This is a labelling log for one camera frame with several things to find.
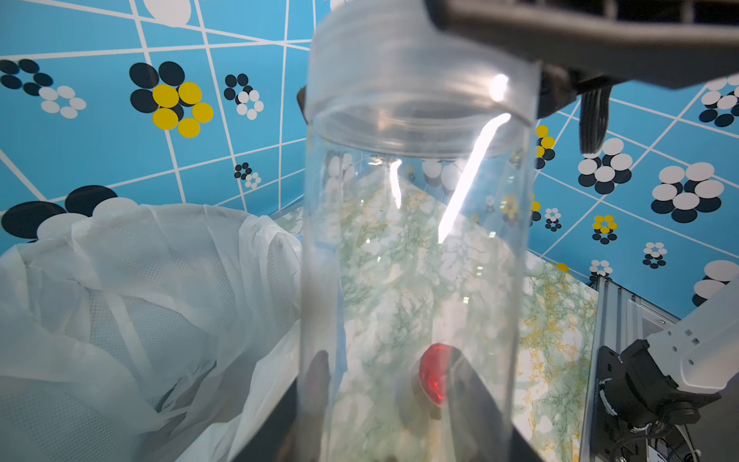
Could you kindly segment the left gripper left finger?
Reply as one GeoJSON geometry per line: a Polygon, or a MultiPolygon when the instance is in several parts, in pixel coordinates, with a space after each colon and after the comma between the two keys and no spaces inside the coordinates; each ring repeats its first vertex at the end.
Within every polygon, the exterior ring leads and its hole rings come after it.
{"type": "Polygon", "coordinates": [[[329,404],[331,374],[324,350],[288,388],[267,421],[237,455],[238,461],[318,461],[329,404]]]}

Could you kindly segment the clear plastic jar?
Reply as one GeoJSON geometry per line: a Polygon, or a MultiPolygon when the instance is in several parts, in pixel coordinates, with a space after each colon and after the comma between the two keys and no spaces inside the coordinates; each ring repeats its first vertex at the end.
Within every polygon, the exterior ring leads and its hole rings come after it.
{"type": "Polygon", "coordinates": [[[540,77],[441,32],[423,1],[352,1],[317,28],[298,379],[328,353],[318,461],[457,461],[448,405],[425,438],[396,406],[401,372],[436,343],[514,427],[540,77]]]}

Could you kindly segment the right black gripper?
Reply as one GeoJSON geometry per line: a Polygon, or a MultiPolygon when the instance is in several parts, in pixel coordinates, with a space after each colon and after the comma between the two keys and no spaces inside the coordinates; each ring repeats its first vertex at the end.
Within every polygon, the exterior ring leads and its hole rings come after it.
{"type": "Polygon", "coordinates": [[[538,116],[626,82],[682,89],[738,71],[735,1],[428,1],[441,31],[542,61],[538,116]]]}

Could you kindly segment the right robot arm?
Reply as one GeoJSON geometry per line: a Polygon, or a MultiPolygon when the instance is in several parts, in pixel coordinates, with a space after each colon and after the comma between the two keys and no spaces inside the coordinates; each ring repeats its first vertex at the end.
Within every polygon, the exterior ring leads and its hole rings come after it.
{"type": "Polygon", "coordinates": [[[430,1],[542,67],[534,254],[600,292],[585,458],[737,460],[738,5],[430,1]]]}

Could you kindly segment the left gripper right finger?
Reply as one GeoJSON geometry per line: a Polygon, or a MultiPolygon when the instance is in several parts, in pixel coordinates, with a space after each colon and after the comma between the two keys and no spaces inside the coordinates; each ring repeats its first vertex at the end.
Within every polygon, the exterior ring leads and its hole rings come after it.
{"type": "Polygon", "coordinates": [[[525,438],[505,417],[461,350],[450,351],[446,404],[457,461],[541,462],[525,438]]]}

